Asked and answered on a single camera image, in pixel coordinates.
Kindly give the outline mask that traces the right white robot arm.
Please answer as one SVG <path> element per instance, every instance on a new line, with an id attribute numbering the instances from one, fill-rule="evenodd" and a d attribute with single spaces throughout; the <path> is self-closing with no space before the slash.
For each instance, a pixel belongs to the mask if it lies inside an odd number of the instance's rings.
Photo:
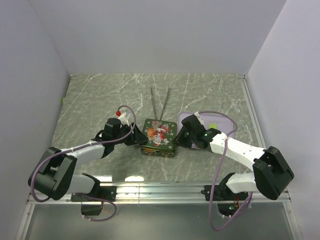
<path id="1" fill-rule="evenodd" d="M 249 192 L 259 192 L 270 200 L 277 200 L 295 177 L 281 151 L 274 146 L 255 147 L 218 129 L 205 128 L 198 112 L 180 120 L 180 123 L 181 129 L 173 140 L 175 145 L 188 149 L 196 146 L 250 169 L 249 173 L 231 172 L 214 187 L 219 201 Z"/>

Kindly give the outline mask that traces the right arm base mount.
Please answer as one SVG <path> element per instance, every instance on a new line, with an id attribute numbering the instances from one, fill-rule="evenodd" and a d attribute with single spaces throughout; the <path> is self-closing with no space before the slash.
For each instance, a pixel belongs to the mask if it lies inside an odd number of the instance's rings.
<path id="1" fill-rule="evenodd" d="M 212 185 L 205 185 L 204 190 L 201 190 L 201 194 L 205 196 L 205 200 L 208 202 L 210 201 L 211 196 L 211 188 Z M 248 192 L 239 192 L 239 193 L 233 193 L 228 187 L 226 182 L 221 181 L 219 185 L 214 186 L 214 192 L 213 192 L 213 199 L 212 201 L 231 201 L 232 203 L 218 203 L 216 205 L 217 211 L 221 217 L 227 216 L 232 217 L 236 211 L 240 207 L 240 201 L 246 200 L 246 198 L 249 196 Z M 251 202 L 252 196 L 250 196 L 250 200 L 246 202 L 246 206 L 243 207 L 243 209 L 236 214 L 236 217 L 241 215 L 248 207 Z M 213 217 L 213 204 L 211 206 L 211 210 L 209 210 L 209 216 Z"/>

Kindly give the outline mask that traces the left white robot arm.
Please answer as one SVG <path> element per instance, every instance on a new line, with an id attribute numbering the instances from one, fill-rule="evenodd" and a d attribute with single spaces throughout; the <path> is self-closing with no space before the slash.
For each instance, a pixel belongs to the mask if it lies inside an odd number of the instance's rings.
<path id="1" fill-rule="evenodd" d="M 95 201 L 103 196 L 101 182 L 87 173 L 75 174 L 76 168 L 107 157 L 118 144 L 132 146 L 147 141 L 148 137 L 126 117 L 109 118 L 88 143 L 66 149 L 49 147 L 30 175 L 28 185 L 48 199 L 59 200 L 70 193 Z"/>

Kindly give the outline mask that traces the gold tin lid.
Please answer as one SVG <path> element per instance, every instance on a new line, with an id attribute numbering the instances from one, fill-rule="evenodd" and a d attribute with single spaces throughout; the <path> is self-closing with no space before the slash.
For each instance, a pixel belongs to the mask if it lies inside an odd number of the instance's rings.
<path id="1" fill-rule="evenodd" d="M 147 118 L 142 129 L 147 142 L 141 147 L 147 150 L 173 153 L 175 151 L 173 140 L 177 136 L 177 131 L 176 122 Z"/>

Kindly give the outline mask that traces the metal tongs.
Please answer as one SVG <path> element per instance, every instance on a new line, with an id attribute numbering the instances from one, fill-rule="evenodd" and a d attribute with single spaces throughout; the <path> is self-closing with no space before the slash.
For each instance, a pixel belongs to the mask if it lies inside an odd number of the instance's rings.
<path id="1" fill-rule="evenodd" d="M 161 99 L 158 101 L 159 105 L 161 106 L 160 115 L 158 115 L 158 112 L 157 112 L 158 105 L 156 103 L 155 87 L 154 86 L 150 87 L 151 106 L 152 106 L 153 117 L 154 117 L 155 120 L 159 120 L 160 121 L 160 120 L 163 119 L 163 116 L 165 114 L 165 110 L 166 110 L 166 107 L 167 107 L 167 104 L 168 104 L 170 91 L 171 91 L 171 88 L 168 86 L 167 90 L 166 90 L 166 95 L 165 95 L 164 101 L 162 102 Z"/>

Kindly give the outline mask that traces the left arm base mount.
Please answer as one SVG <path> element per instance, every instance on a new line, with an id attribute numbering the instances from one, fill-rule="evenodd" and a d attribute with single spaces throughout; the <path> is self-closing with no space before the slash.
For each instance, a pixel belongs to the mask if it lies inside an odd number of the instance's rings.
<path id="1" fill-rule="evenodd" d="M 117 187 L 114 185 L 99 186 L 90 193 L 73 193 L 70 201 L 72 203 L 81 203 L 80 211 L 83 218 L 92 222 L 103 222 L 110 220 L 117 213 L 118 209 L 114 203 L 116 194 Z M 110 204 L 113 207 L 113 213 L 106 218 L 96 218 L 102 213 L 105 204 Z"/>

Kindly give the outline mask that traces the green christmas cookie tin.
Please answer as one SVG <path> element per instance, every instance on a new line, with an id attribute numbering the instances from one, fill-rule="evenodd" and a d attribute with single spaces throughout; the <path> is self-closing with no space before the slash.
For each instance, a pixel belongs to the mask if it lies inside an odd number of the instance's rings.
<path id="1" fill-rule="evenodd" d="M 141 154 L 144 156 L 173 158 L 176 155 L 176 151 L 175 149 L 164 150 L 164 149 L 141 148 Z"/>

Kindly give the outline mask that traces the lilac plastic tray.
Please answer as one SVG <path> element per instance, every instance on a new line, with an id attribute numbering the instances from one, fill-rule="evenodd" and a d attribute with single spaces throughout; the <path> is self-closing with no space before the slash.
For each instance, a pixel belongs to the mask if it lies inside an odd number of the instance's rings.
<path id="1" fill-rule="evenodd" d="M 179 133 L 180 129 L 182 128 L 182 120 L 190 115 L 194 115 L 194 113 L 183 111 L 178 115 L 178 123 L 177 123 L 178 132 L 177 132 L 177 134 Z M 206 129 L 206 132 L 202 138 L 205 141 L 208 141 L 209 137 L 213 133 L 221 132 L 221 133 L 227 134 L 230 131 L 234 130 L 233 122 L 223 115 L 217 115 L 217 114 L 212 114 L 212 113 L 202 113 L 197 118 L 199 119 L 200 123 Z M 210 123 L 215 123 L 217 125 L 217 129 L 209 128 Z M 191 148 L 187 148 L 187 149 L 197 149 L 197 148 L 198 147 L 196 147 L 193 144 Z"/>

